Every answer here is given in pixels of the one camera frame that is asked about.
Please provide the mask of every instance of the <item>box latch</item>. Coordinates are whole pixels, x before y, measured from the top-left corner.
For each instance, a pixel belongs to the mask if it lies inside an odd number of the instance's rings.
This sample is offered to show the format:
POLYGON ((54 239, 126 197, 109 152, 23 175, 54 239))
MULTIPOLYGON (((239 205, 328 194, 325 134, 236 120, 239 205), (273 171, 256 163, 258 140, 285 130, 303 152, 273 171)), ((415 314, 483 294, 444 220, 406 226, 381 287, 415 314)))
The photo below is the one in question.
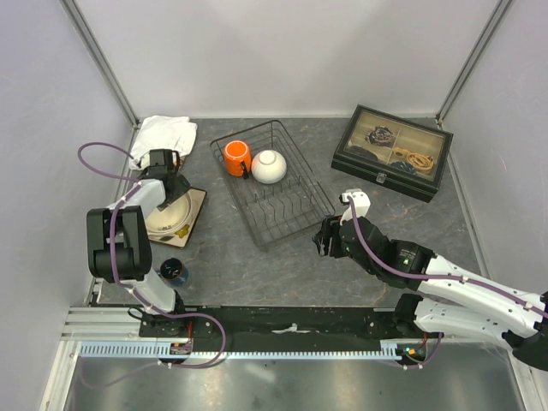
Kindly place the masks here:
POLYGON ((384 184, 384 180, 386 180, 386 174, 385 174, 385 173, 379 172, 379 173, 377 174, 377 180, 376 180, 376 182, 379 183, 379 184, 384 184))

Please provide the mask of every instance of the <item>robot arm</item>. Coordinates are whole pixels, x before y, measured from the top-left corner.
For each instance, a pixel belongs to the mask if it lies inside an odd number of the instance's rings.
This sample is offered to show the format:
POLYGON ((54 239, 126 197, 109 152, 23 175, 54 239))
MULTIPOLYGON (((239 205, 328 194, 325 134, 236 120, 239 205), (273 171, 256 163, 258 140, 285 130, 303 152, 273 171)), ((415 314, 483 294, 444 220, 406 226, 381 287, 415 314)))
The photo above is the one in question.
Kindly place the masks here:
POLYGON ((116 215, 115 236, 120 283, 130 293, 137 290, 146 301, 171 313, 180 310, 182 303, 176 292, 152 269, 152 250, 145 220, 154 209, 163 210, 185 194, 190 184, 178 174, 181 164, 178 152, 152 150, 150 159, 151 165, 129 191, 135 192, 131 198, 87 213, 88 265, 94 277, 103 278, 107 283, 115 282, 110 260, 110 218, 116 205, 122 202, 116 215))
POLYGON ((342 194, 342 203, 348 204, 349 198, 354 202, 359 229, 366 244, 392 270, 375 262, 362 246, 350 208, 340 217, 324 220, 322 230, 313 238, 320 254, 350 257, 369 274, 392 287, 436 295, 462 306, 435 302, 420 295, 403 295, 393 318, 398 329, 404 334, 407 328, 409 331, 477 338, 513 350, 516 358, 531 366, 548 369, 548 359, 543 360, 548 351, 544 336, 548 324, 538 313, 546 310, 546 295, 505 287, 466 271, 419 244, 390 240, 366 219, 370 206, 367 196, 360 190, 349 190, 342 194), (405 277, 393 271, 412 275, 405 277), (499 292, 518 297, 526 304, 517 304, 499 292))

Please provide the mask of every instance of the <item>orange cup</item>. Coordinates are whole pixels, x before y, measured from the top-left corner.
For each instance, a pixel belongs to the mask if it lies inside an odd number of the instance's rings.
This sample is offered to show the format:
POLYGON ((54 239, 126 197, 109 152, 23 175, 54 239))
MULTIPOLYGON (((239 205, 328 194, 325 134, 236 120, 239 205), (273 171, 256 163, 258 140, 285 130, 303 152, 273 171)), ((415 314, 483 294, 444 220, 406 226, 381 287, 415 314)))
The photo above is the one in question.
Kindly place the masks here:
POLYGON ((243 141, 231 141, 224 147, 224 162, 231 176, 248 178, 251 171, 251 148, 243 141))

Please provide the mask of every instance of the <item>white bowl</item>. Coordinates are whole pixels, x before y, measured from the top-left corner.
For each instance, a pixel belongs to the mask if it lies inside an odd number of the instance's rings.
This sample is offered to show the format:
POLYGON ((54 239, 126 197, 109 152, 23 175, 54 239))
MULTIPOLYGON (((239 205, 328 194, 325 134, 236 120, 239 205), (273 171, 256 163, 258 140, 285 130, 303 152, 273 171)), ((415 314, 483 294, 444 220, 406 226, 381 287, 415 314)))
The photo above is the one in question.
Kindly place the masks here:
POLYGON ((251 172, 258 182, 273 184, 285 176, 288 165, 285 158, 274 150, 264 150, 257 154, 251 163, 251 172))
POLYGON ((162 211, 155 208, 145 221, 146 231, 152 235, 173 234, 187 222, 190 211, 190 196, 184 194, 162 211))

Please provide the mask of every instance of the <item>bracelet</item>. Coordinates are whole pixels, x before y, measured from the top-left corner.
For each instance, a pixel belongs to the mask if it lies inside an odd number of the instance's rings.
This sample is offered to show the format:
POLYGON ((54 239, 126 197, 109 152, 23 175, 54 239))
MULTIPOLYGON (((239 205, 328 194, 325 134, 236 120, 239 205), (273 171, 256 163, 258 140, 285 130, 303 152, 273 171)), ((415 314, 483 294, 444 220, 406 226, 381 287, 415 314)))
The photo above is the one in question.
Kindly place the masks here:
POLYGON ((434 166, 434 159, 432 156, 411 152, 410 150, 401 147, 394 147, 393 152, 396 157, 404 158, 416 170, 423 174, 428 174, 432 171, 432 167, 434 166))
POLYGON ((424 174, 430 173, 434 166, 434 159, 432 156, 425 156, 417 152, 411 152, 407 157, 408 162, 413 165, 418 171, 424 174))

